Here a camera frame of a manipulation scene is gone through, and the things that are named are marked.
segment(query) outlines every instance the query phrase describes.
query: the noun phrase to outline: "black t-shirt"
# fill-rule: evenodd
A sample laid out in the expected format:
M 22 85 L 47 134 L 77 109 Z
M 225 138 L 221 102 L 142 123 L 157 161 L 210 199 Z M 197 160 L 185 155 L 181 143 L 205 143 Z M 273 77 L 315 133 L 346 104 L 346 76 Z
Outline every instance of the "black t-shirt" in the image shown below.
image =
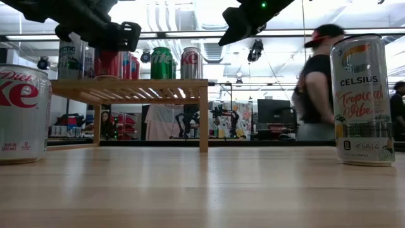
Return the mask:
M 330 74 L 330 58 L 325 54 L 318 54 L 310 58 L 302 70 L 302 77 L 303 81 L 305 82 L 305 77 L 312 72 L 321 72 L 325 75 L 328 80 L 328 88 L 329 88 L 329 103 L 330 107 L 333 109 L 333 96 L 332 96 L 332 78 Z M 306 90 L 306 86 L 300 89 L 296 87 L 295 92 L 299 95 L 299 99 L 302 102 L 302 106 L 304 108 L 304 115 L 302 116 L 301 120 L 305 123 L 320 123 L 321 122 L 321 114 L 316 110 L 314 104 L 312 103 L 311 99 L 309 98 L 309 94 Z
M 402 96 L 398 93 L 395 93 L 390 98 L 390 109 L 392 121 L 395 122 L 397 117 L 404 115 L 404 103 L 402 101 Z

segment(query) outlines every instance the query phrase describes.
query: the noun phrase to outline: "green soda can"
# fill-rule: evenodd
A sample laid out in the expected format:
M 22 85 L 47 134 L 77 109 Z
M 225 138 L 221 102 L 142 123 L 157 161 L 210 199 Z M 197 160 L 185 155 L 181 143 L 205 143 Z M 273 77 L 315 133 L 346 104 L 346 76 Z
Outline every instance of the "green soda can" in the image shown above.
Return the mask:
M 153 49 L 151 79 L 173 79 L 173 55 L 167 47 Z

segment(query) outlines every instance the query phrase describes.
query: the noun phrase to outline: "aluminum can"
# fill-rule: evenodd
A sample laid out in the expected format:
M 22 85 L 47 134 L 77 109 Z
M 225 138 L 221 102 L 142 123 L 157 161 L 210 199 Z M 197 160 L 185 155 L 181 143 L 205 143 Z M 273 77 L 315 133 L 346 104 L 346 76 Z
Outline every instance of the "aluminum can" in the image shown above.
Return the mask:
M 123 51 L 122 55 L 122 79 L 131 80 L 131 53 Z
M 181 79 L 203 78 L 203 56 L 200 49 L 187 47 L 182 54 L 180 66 Z
M 118 51 L 101 51 L 96 49 L 94 66 L 96 76 L 110 75 L 121 78 L 121 54 Z
M 151 79 L 173 79 L 173 55 L 167 47 L 153 49 Z
M 71 42 L 59 42 L 58 79 L 83 79 L 84 42 L 71 33 Z
M 348 37 L 332 47 L 330 59 L 339 159 L 351 165 L 390 166 L 395 153 L 381 37 Z
M 94 71 L 94 48 L 85 45 L 84 47 L 84 80 L 93 80 L 96 73 Z
M 135 56 L 131 55 L 131 78 L 139 80 L 140 76 L 140 61 Z
M 0 65 L 0 163 L 36 162 L 45 156 L 51 96 L 47 73 Z

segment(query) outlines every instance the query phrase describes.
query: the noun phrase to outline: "black cap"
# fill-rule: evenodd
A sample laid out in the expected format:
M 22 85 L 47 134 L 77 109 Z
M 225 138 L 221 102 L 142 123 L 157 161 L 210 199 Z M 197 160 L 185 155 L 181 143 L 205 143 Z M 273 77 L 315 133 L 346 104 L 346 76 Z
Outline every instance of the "black cap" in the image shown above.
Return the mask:
M 344 30 L 334 24 L 321 25 L 312 33 L 312 41 L 307 42 L 305 48 L 313 48 L 317 44 L 321 43 L 326 37 L 337 37 L 338 35 L 344 35 Z
M 395 85 L 394 85 L 394 90 L 398 90 L 398 89 L 401 88 L 402 86 L 405 86 L 405 82 L 403 82 L 403 81 L 397 82 L 397 83 L 395 83 Z

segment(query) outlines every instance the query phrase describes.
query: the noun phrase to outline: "table leg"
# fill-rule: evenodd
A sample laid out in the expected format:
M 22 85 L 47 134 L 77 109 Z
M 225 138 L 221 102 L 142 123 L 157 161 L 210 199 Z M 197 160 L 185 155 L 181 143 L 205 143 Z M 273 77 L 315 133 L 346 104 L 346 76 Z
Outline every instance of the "table leg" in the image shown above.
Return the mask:
M 94 105 L 93 143 L 100 145 L 101 105 Z
M 208 87 L 200 87 L 200 153 L 208 152 Z

